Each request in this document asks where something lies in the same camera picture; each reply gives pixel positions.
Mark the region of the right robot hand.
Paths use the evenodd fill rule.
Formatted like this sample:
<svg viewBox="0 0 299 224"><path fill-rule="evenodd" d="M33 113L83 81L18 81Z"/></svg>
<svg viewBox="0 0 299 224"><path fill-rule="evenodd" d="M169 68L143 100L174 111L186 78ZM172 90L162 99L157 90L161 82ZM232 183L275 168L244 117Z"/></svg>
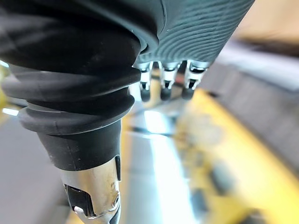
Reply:
<svg viewBox="0 0 299 224"><path fill-rule="evenodd" d="M71 209L86 224L121 214L121 119L138 83L150 99L153 63L162 100L187 63L189 100L236 30L251 0L3 0L2 89L28 106L21 125L37 133L62 175Z"/></svg>

